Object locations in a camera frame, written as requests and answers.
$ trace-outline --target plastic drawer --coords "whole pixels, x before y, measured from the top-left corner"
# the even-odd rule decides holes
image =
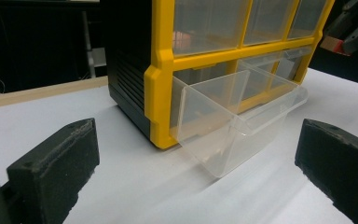
[[[325,0],[301,0],[288,39],[312,36],[326,3]]]
[[[306,46],[239,59],[237,72],[246,69],[246,64],[250,64],[273,73],[276,76],[293,80],[303,57],[311,53],[312,47]]]
[[[294,0],[254,0],[247,24],[244,45],[282,40]]]
[[[181,94],[172,97],[172,136],[217,177],[269,144],[287,113],[308,98],[306,89],[252,66],[192,85],[174,77],[173,86]]]
[[[248,0],[176,0],[174,55],[235,49],[241,39]]]

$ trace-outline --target open drawer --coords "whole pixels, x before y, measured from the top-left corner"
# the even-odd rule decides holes
[[[270,143],[308,98],[306,89],[251,65],[191,85],[174,77],[173,88],[171,135],[217,177]]]

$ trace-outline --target yellow frame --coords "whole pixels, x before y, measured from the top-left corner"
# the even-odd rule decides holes
[[[175,58],[172,52],[175,2],[174,0],[152,0],[151,65],[145,71],[144,76],[145,116],[150,120],[150,141],[157,147],[164,149],[177,144],[176,140],[170,136],[172,76],[174,71],[200,68],[221,62],[230,62],[228,70],[235,71],[236,61],[240,58],[284,49],[311,46],[312,53],[303,57],[293,80],[298,84],[303,81],[313,52],[323,36],[322,29],[334,5],[334,0],[326,0],[324,12],[319,19],[313,36],[288,40],[287,36],[289,35],[291,27],[291,22],[289,22],[285,27],[285,37],[283,40],[274,43],[244,46],[242,43],[252,3],[253,0],[248,1],[248,16],[245,18],[241,42],[238,48]],[[300,0],[295,0],[293,9],[289,15],[289,21],[293,21],[299,3]]]

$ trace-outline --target white surface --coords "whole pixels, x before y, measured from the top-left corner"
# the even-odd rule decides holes
[[[65,223],[351,223],[294,165],[304,118],[358,136],[358,84],[309,70],[307,103],[275,141],[222,179],[180,147],[159,151],[107,87],[0,107],[0,184],[6,168],[62,126],[96,118],[101,164]]]

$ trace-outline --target dark background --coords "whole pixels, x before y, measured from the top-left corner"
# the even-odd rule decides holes
[[[326,25],[341,13],[345,2],[335,2]],[[83,12],[87,13],[91,45],[102,48],[98,3],[0,0],[0,80],[5,92],[88,77]],[[358,82],[358,51],[348,57],[317,48],[310,67]],[[97,72],[105,75],[105,67]]]

